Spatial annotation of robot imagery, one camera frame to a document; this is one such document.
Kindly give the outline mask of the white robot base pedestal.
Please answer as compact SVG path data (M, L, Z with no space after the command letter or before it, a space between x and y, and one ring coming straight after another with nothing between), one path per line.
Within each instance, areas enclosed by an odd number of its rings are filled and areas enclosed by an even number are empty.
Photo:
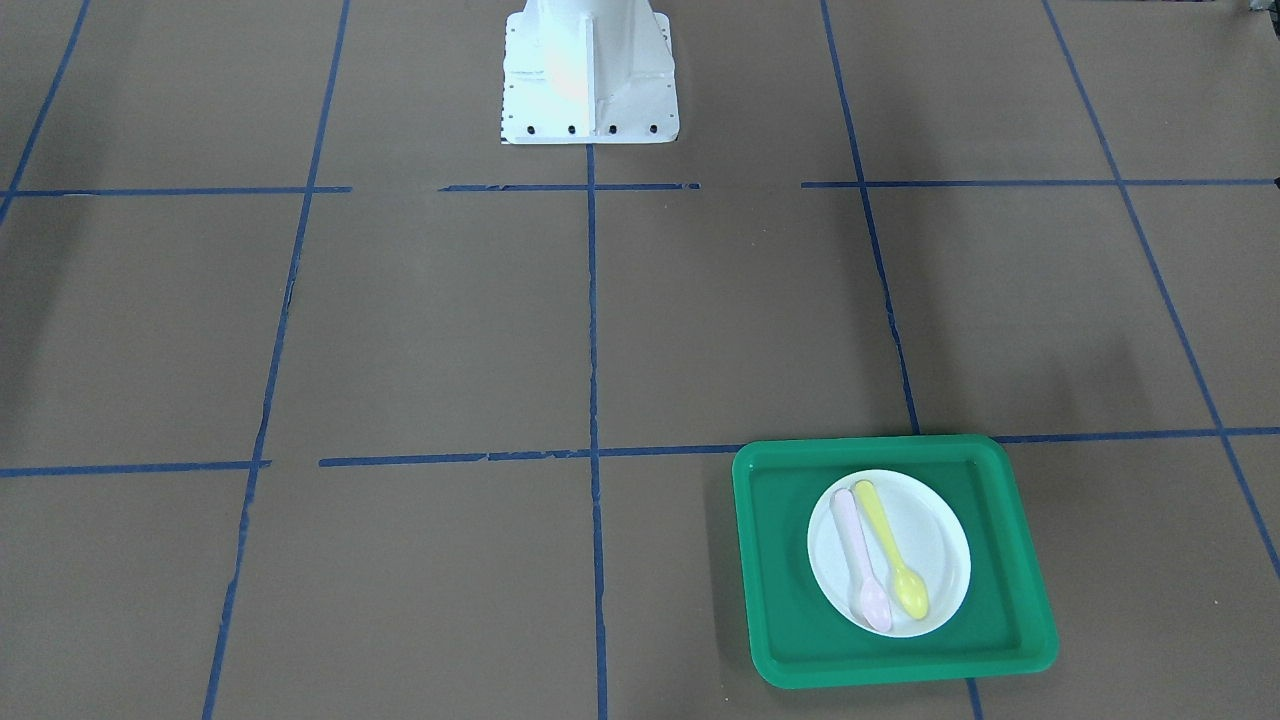
M649 1L527 1L506 18L500 141L671 143L669 18Z

